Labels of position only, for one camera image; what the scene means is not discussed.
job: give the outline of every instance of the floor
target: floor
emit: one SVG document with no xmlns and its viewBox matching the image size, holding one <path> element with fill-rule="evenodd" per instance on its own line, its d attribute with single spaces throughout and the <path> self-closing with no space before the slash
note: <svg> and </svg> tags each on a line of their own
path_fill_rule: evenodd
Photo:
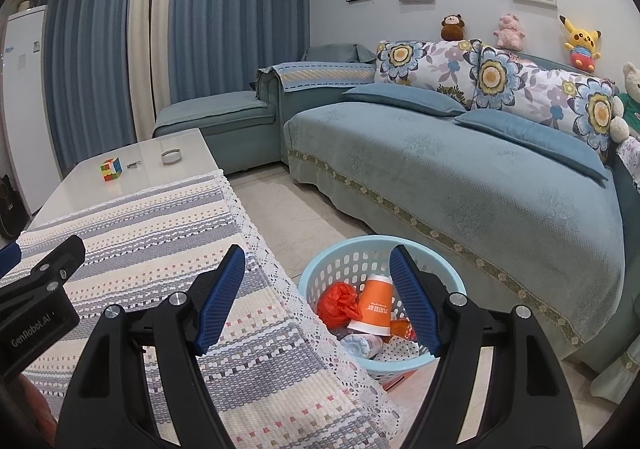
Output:
<svg viewBox="0 0 640 449">
<path fill-rule="evenodd" d="M 231 175 L 229 180 L 252 222 L 294 281 L 326 247 L 372 233 L 365 223 L 335 209 L 315 187 L 293 183 L 284 164 Z M 587 443 L 609 419 L 615 405 L 589 394 L 590 380 L 584 368 L 561 364 L 574 397 L 582 438 Z M 407 410 L 409 423 L 420 407 L 435 368 L 436 364 L 425 366 L 391 390 L 394 401 Z M 472 437 L 478 429 L 490 369 L 491 349 L 483 349 L 460 441 Z M 395 440 L 394 447 L 401 442 Z"/>
</svg>

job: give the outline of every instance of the floral pillow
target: floral pillow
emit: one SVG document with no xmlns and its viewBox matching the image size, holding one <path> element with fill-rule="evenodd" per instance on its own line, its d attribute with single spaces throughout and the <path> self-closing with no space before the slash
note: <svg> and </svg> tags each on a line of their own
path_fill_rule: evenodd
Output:
<svg viewBox="0 0 640 449">
<path fill-rule="evenodd" d="M 497 48 L 485 47 L 472 109 L 501 109 L 586 142 L 606 158 L 614 85 L 564 70 L 543 70 Z"/>
<path fill-rule="evenodd" d="M 481 47 L 479 40 L 382 41 L 378 45 L 374 81 L 433 90 L 470 109 L 477 78 L 472 70 L 478 64 Z"/>
</svg>

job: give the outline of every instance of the colorful cube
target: colorful cube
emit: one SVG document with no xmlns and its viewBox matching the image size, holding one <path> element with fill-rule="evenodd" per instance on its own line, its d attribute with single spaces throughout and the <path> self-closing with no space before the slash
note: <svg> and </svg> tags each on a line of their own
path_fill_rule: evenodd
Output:
<svg viewBox="0 0 640 449">
<path fill-rule="evenodd" d="M 122 174 L 120 158 L 110 158 L 105 160 L 100 166 L 100 171 L 102 171 L 102 177 L 106 182 L 119 177 Z"/>
</svg>

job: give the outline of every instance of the laundry basket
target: laundry basket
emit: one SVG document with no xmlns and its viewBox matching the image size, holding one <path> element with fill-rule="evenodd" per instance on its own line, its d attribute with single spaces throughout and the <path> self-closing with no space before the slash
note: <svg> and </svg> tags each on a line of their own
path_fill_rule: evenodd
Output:
<svg viewBox="0 0 640 449">
<path fill-rule="evenodd" d="M 360 236 L 325 249 L 307 265 L 300 277 L 298 289 L 313 311 L 317 310 L 322 292 L 336 281 L 348 283 L 360 294 L 369 275 L 390 275 L 389 255 L 400 244 L 406 247 L 421 270 L 437 275 L 449 292 L 466 293 L 458 272 L 440 254 L 415 241 L 394 236 Z M 392 312 L 396 313 L 398 319 L 406 316 L 396 289 L 392 298 Z M 370 376 L 380 384 L 387 385 L 401 375 L 434 360 L 425 346 L 419 347 L 419 353 L 418 357 L 406 361 L 357 359 Z"/>
</svg>

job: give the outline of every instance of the blue gripper pad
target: blue gripper pad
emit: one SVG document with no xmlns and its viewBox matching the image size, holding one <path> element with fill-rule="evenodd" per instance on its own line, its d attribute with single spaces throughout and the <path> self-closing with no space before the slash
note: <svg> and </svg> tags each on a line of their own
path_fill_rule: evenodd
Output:
<svg viewBox="0 0 640 449">
<path fill-rule="evenodd" d="M 16 242 L 9 243 L 0 251 L 0 277 L 5 276 L 9 271 L 20 263 L 22 251 Z"/>
<path fill-rule="evenodd" d="M 417 267 L 406 249 L 394 248 L 389 256 L 389 270 L 394 287 L 414 327 L 418 341 L 434 354 L 442 345 L 438 335 L 438 314 L 418 282 Z"/>
<path fill-rule="evenodd" d="M 216 285 L 200 310 L 198 335 L 193 343 L 198 355 L 204 355 L 222 333 L 226 317 L 236 299 L 238 288 L 244 277 L 244 252 L 236 248 L 222 268 Z"/>
</svg>

